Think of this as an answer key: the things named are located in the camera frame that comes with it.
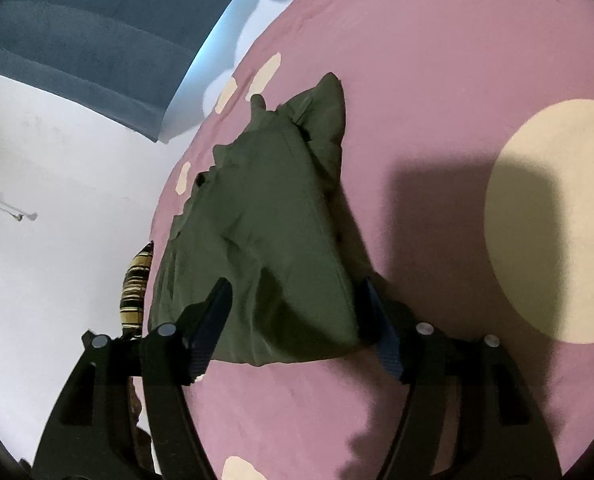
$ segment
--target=striped cushion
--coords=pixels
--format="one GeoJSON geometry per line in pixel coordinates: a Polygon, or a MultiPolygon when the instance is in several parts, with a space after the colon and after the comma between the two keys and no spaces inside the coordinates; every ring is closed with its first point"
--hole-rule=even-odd
{"type": "Polygon", "coordinates": [[[144,319],[144,295],[148,275],[151,273],[153,242],[150,242],[133,258],[122,286],[119,312],[123,336],[140,336],[144,319]]]}

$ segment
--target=green fabric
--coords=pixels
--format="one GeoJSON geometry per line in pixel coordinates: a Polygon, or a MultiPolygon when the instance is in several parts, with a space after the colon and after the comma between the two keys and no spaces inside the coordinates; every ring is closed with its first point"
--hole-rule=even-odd
{"type": "Polygon", "coordinates": [[[232,144],[215,146],[215,166],[199,174],[173,220],[150,330],[203,301],[224,276],[234,298],[215,359],[302,362],[359,345],[353,286],[328,210],[341,192],[344,126],[333,74],[276,112],[252,97],[250,124],[232,144]]]}

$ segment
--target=cream polka dot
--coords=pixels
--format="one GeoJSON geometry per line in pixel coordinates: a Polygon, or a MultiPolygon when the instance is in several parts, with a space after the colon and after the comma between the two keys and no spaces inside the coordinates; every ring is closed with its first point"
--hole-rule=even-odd
{"type": "Polygon", "coordinates": [[[281,63],[282,55],[279,52],[264,63],[264,66],[257,71],[253,81],[250,83],[250,88],[248,88],[248,93],[246,94],[246,101],[250,101],[250,98],[254,94],[261,94],[264,91],[264,88],[266,88],[266,85],[273,78],[281,63]]]}
{"type": "Polygon", "coordinates": [[[546,335],[594,342],[594,101],[535,115],[497,159],[486,246],[517,312],[546,335]]]}
{"type": "Polygon", "coordinates": [[[266,480],[266,478],[243,458],[229,456],[223,465],[221,480],[266,480]]]}
{"type": "Polygon", "coordinates": [[[188,180],[188,170],[190,170],[190,162],[184,162],[184,166],[181,167],[179,177],[177,179],[177,185],[175,186],[175,192],[178,195],[183,195],[186,192],[186,181],[188,180]]]}
{"type": "Polygon", "coordinates": [[[232,95],[237,91],[237,81],[235,81],[234,77],[228,79],[228,82],[224,86],[223,90],[219,94],[217,98],[217,104],[215,105],[215,113],[221,114],[223,109],[226,108],[228,104],[228,100],[232,97],[232,95]]]}

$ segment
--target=blue padded headboard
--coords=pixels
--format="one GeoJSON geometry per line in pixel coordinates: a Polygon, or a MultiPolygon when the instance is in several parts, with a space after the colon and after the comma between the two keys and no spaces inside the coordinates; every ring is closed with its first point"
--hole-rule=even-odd
{"type": "Polygon", "coordinates": [[[157,140],[231,0],[0,0],[0,74],[157,140]]]}

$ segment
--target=black plastic mount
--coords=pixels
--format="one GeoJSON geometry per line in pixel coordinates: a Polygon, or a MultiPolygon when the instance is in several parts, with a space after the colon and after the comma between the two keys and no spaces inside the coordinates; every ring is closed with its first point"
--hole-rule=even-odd
{"type": "MultiPolygon", "coordinates": [[[[415,322],[398,303],[391,322],[370,282],[358,298],[381,315],[378,338],[392,329],[402,383],[410,393],[378,480],[556,480],[552,438],[528,388],[498,342],[452,340],[415,322]],[[461,380],[461,416],[454,465],[432,475],[446,411],[446,378],[461,380]]],[[[216,480],[189,415],[181,386],[205,371],[232,303],[220,280],[190,331],[182,315],[142,339],[88,333],[87,347],[48,420],[31,471],[34,480],[158,479],[139,467],[131,438],[128,377],[141,376],[155,453],[166,480],[216,480]]]]}

